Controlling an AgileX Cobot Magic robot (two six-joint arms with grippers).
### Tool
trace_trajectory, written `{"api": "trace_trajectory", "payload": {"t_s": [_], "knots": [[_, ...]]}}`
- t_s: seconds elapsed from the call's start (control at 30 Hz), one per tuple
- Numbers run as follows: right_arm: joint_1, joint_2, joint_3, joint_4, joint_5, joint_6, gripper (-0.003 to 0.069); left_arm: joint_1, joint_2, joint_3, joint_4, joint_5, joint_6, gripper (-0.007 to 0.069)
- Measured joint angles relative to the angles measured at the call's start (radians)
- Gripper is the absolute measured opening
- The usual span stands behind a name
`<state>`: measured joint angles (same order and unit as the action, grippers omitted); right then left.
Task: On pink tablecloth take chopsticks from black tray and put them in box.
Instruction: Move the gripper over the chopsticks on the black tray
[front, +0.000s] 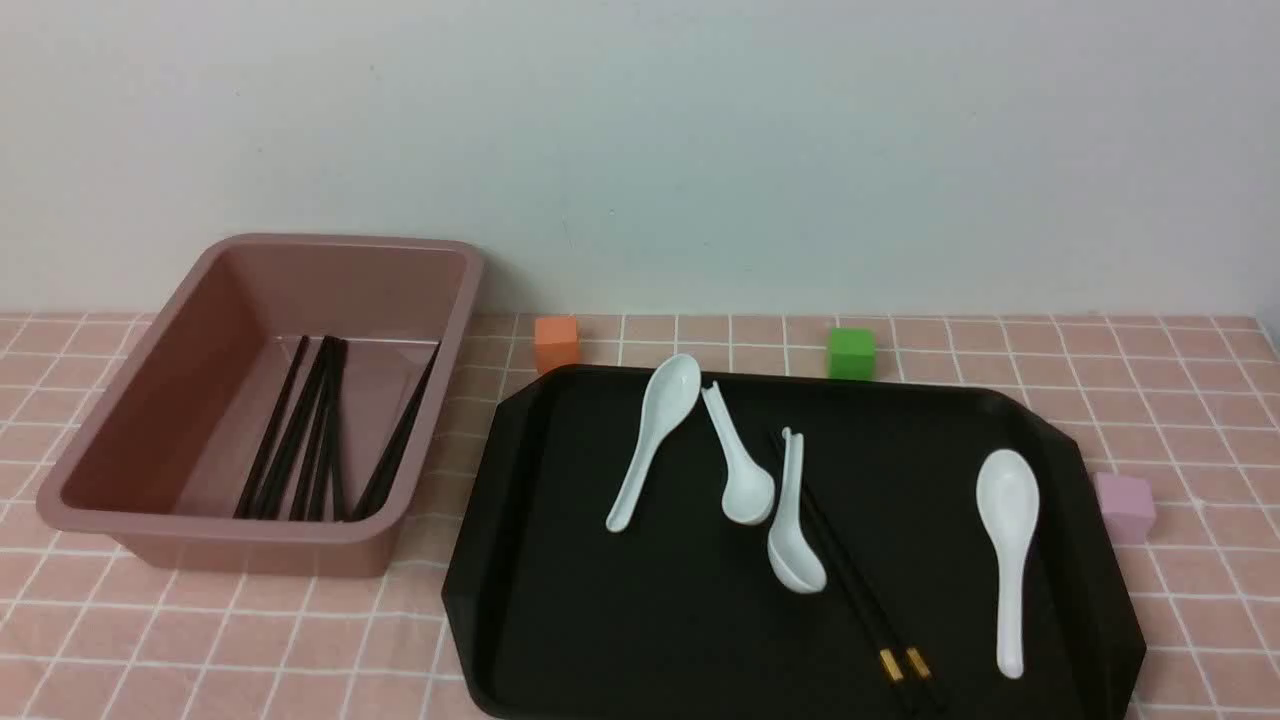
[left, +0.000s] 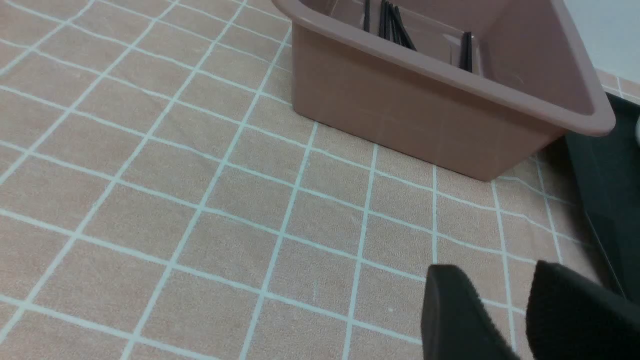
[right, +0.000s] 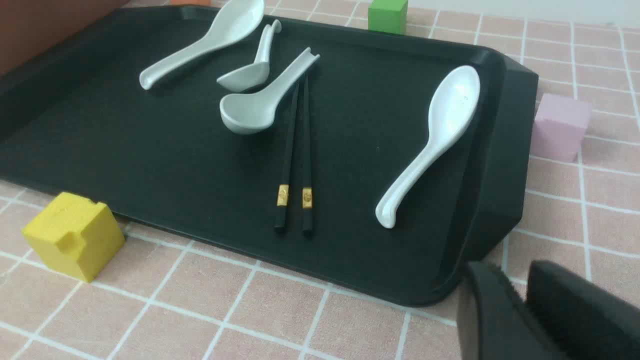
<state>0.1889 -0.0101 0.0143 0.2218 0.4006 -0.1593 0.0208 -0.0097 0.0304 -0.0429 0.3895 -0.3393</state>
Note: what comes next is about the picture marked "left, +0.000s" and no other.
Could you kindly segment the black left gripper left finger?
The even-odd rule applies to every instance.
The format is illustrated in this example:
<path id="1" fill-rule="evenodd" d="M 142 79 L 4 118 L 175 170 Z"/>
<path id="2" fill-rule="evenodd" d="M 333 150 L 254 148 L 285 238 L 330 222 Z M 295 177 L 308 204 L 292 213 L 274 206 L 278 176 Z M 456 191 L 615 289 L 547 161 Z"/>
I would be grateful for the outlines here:
<path id="1" fill-rule="evenodd" d="M 470 278 L 456 265 L 431 264 L 421 314 L 425 360 L 518 360 Z"/>

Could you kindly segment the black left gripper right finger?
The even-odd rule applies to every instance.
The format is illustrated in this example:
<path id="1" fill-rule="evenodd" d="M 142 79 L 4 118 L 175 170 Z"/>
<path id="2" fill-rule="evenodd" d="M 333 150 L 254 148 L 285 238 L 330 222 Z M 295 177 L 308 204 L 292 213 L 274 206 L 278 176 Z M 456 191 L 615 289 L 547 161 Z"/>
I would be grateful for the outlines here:
<path id="1" fill-rule="evenodd" d="M 526 339 L 536 360 L 637 360 L 639 306 L 562 264 L 539 260 Z"/>

